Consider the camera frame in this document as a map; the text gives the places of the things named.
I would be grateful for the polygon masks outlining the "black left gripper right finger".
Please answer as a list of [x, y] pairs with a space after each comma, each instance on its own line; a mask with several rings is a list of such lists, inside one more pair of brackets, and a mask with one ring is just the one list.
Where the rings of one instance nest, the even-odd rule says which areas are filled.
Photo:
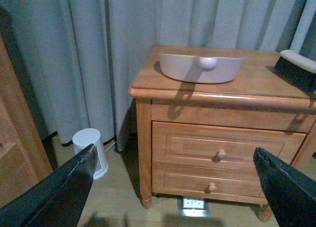
[[280, 227], [316, 225], [316, 182], [261, 147], [254, 165], [262, 191]]

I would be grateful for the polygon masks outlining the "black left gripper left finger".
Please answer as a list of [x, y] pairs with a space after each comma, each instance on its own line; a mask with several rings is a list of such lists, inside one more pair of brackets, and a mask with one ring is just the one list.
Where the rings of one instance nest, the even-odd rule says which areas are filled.
[[97, 147], [88, 145], [0, 210], [2, 227], [75, 227], [88, 198]]

